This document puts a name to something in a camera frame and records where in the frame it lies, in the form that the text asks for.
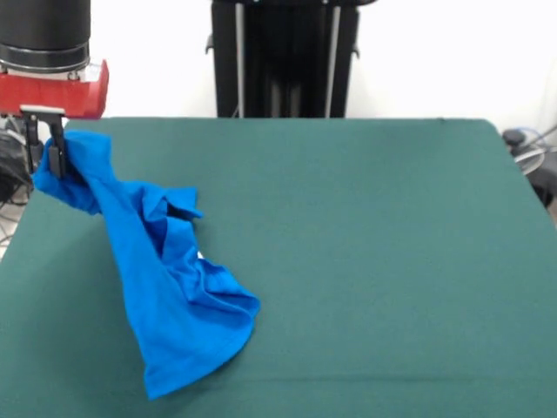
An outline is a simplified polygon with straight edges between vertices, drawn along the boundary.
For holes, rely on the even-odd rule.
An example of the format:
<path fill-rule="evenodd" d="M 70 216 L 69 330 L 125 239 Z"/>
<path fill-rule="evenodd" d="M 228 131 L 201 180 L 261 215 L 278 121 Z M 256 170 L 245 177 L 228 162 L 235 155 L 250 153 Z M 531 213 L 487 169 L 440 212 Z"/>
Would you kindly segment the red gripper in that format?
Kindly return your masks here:
<path fill-rule="evenodd" d="M 44 144 L 38 136 L 38 118 L 25 112 L 48 112 L 51 144 L 49 147 L 50 171 L 56 177 L 66 173 L 64 127 L 62 116 L 67 118 L 101 118 L 104 114 L 109 85 L 109 68 L 106 61 L 91 62 L 70 78 L 68 72 L 35 74 L 8 71 L 1 75 L 1 112 L 23 115 L 27 161 L 30 173 L 40 165 Z"/>

